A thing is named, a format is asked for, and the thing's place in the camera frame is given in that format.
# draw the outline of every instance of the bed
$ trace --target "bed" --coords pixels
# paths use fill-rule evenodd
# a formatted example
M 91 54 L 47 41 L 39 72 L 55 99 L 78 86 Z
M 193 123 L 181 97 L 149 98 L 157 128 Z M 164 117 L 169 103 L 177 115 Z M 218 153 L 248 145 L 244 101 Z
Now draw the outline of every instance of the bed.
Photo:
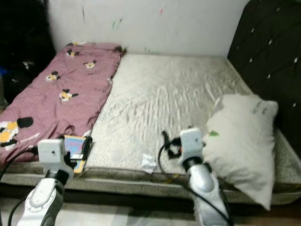
M 280 106 L 277 118 L 280 129 L 275 131 L 276 182 L 272 204 L 287 204 L 300 198 L 301 152 L 296 137 L 300 137 L 297 129 L 300 128 L 298 104 L 301 95 L 299 88 L 291 88 L 292 81 L 299 85 L 300 80 L 296 77 L 290 77 L 288 82 L 270 80 L 272 75 L 273 79 L 277 78 L 274 76 L 277 73 L 292 72 L 294 76 L 300 73 L 299 41 L 290 40 L 292 33 L 283 32 L 300 33 L 300 21 L 296 22 L 300 19 L 300 5 L 293 1 L 269 0 L 262 5 L 260 2 L 252 0 L 246 6 L 228 59 L 125 55 L 93 127 L 94 143 L 86 168 L 67 188 L 188 198 L 189 194 L 173 182 L 167 182 L 159 170 L 152 174 L 144 172 L 143 154 L 157 155 L 164 129 L 172 137 L 191 125 L 200 127 L 205 133 L 214 101 L 220 95 L 256 93 L 278 101 Z M 288 16 L 292 6 L 295 7 L 293 13 L 298 15 L 295 19 Z M 279 18 L 285 23 L 272 26 Z M 163 164 L 168 171 L 184 179 L 176 160 L 165 158 Z M 16 163 L 3 177 L 3 182 L 34 186 L 43 176 L 43 169 L 37 162 Z M 253 203 L 231 185 L 222 180 L 220 183 L 230 202 Z

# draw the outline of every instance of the white pillow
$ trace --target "white pillow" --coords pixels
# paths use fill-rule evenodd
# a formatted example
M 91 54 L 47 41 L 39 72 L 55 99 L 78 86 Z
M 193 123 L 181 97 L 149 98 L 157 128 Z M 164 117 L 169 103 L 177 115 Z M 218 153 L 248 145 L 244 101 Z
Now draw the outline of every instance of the white pillow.
M 274 101 L 256 95 L 224 95 L 207 122 L 204 159 L 215 173 L 270 209 L 274 176 Z

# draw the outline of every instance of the black headboard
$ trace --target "black headboard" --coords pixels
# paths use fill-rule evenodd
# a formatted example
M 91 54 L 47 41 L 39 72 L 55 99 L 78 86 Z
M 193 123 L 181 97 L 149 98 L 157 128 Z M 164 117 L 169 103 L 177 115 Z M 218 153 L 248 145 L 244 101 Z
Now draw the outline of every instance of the black headboard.
M 276 124 L 301 158 L 301 2 L 251 0 L 228 59 L 255 94 L 278 102 Z

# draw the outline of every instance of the pink duvet cover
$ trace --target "pink duvet cover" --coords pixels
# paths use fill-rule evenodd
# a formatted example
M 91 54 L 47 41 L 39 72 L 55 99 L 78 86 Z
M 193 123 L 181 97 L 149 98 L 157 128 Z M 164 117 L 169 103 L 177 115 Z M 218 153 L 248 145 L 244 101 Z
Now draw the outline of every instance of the pink duvet cover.
M 0 165 L 45 138 L 86 136 L 110 93 L 118 44 L 69 44 L 0 115 Z M 24 153 L 18 161 L 34 161 Z

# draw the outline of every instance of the mattress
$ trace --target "mattress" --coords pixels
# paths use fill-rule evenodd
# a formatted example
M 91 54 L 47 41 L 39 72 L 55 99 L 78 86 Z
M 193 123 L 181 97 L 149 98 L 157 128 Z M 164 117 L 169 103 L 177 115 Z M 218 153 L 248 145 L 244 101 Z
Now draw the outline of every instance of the mattress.
M 159 170 L 147 174 L 143 154 L 156 157 L 162 130 L 171 137 L 197 126 L 206 131 L 215 99 L 223 94 L 251 94 L 224 58 L 125 55 L 113 79 L 111 93 L 92 130 L 93 147 L 85 171 L 67 188 L 87 191 L 188 197 L 167 182 Z M 273 204 L 301 197 L 301 161 L 276 130 L 276 186 Z M 185 179 L 177 160 L 162 156 L 163 167 Z M 4 182 L 35 185 L 42 177 L 38 163 L 14 164 Z M 221 181 L 230 202 L 251 202 Z

